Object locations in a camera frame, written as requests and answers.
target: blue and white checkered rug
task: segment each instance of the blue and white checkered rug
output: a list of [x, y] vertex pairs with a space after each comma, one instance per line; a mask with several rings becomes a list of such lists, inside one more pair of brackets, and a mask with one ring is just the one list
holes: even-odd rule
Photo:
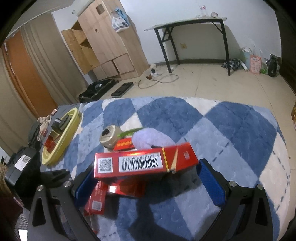
[[[62, 160], [52, 168], [84, 171], [98, 152], [103, 129], [152, 127], [175, 143], [190, 142], [227, 180], [263, 184], [272, 212], [274, 240], [287, 215], [290, 167], [284, 138], [271, 112], [262, 107], [200, 98], [108, 99], [88, 103]], [[213, 205], [196, 171], [151, 182], [145, 198], [109, 198], [97, 216], [103, 240], [199, 240], [220, 209]]]

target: metal screw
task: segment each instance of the metal screw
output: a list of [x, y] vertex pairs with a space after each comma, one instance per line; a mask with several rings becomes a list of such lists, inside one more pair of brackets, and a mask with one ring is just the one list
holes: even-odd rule
[[229, 185], [232, 186], [232, 187], [236, 187], [237, 183], [235, 181], [230, 181]]
[[263, 190], [263, 186], [261, 184], [258, 184], [257, 188], [260, 189], [260, 190]]
[[69, 187], [69, 186], [71, 186], [71, 182], [70, 181], [65, 181], [63, 185], [64, 185], [65, 188]]
[[38, 191], [41, 191], [41, 190], [43, 190], [43, 188], [44, 188], [44, 186], [43, 185], [40, 185], [40, 186], [37, 187], [37, 190]]

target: pink bag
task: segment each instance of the pink bag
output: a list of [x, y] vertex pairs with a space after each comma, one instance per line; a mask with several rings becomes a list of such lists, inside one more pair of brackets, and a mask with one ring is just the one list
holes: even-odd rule
[[251, 54], [250, 61], [251, 72], [254, 74], [260, 74], [261, 71], [261, 57]]

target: wooden cabinet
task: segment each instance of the wooden cabinet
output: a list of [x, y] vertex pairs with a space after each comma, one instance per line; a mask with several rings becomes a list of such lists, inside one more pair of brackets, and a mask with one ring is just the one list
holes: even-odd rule
[[112, 27], [111, 17], [101, 0], [95, 0], [78, 18], [100, 63], [125, 54], [126, 48]]
[[72, 32], [63, 33], [74, 38], [66, 40], [68, 45], [80, 47], [82, 52], [75, 54], [69, 46], [83, 72], [93, 69], [98, 79], [118, 75], [121, 79], [135, 78], [149, 68], [132, 26], [118, 33], [113, 29], [111, 12], [117, 7], [124, 11], [119, 0], [94, 0]]
[[62, 31], [62, 35], [84, 74], [100, 65], [88, 40], [85, 39], [83, 41], [83, 35], [81, 33], [74, 32], [72, 29], [67, 29]]

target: orange door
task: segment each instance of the orange door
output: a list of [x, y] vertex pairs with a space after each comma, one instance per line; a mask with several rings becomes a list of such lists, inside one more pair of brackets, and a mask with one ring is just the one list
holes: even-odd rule
[[50, 96], [27, 53], [20, 31], [6, 41], [6, 46], [8, 60], [17, 84], [21, 85], [19, 89], [25, 92], [25, 96], [32, 103], [39, 117], [48, 116], [53, 109], [57, 108], [57, 104]]

